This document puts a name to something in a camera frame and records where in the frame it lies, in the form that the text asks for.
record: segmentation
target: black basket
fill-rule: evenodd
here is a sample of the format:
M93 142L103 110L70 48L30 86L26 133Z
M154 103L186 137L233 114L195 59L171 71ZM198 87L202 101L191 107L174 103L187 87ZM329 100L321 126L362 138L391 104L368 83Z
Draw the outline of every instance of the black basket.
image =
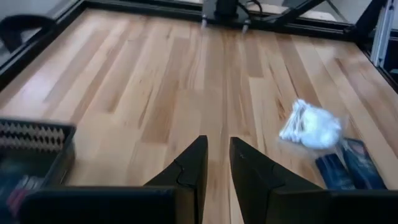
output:
M0 119L0 172L44 178L43 186L61 184L75 160L76 127Z
M14 223L32 191L60 185L75 161L76 127L0 119L0 223Z

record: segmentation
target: plastic bag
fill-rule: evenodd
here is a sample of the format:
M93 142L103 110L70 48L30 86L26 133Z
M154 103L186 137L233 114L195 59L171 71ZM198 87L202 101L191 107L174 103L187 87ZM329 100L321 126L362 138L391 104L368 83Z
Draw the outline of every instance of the plastic bag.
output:
M339 118L304 100L297 100L279 137L283 140L300 142L310 149L329 149L337 144L342 133L343 128Z

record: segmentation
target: cotton swabs in bag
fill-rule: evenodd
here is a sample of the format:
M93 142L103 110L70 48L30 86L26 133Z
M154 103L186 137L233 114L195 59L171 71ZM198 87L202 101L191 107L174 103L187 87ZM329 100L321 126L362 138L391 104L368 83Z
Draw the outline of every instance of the cotton swabs in bag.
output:
M304 100L296 100L293 112L279 137L310 149L328 149L337 144L343 128L340 120L329 111L317 108Z

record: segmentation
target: black chair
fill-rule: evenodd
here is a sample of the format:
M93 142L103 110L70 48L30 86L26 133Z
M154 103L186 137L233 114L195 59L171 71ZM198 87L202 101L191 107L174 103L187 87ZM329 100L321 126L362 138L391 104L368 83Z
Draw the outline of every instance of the black chair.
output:
M23 44L21 33L25 30L41 28L40 35L44 35L56 25L55 20L39 15L7 16L0 21L0 39L10 53Z

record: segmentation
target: wooden floor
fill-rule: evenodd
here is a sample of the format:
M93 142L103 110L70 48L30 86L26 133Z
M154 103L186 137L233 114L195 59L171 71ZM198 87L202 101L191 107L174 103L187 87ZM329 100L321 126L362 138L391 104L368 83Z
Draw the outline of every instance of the wooden floor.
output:
M398 97L351 43L90 10L0 93L0 107L77 124L70 185L142 185L206 134L204 223L242 223L230 136L324 185L308 154L278 141L297 98L347 117L346 136L398 189Z

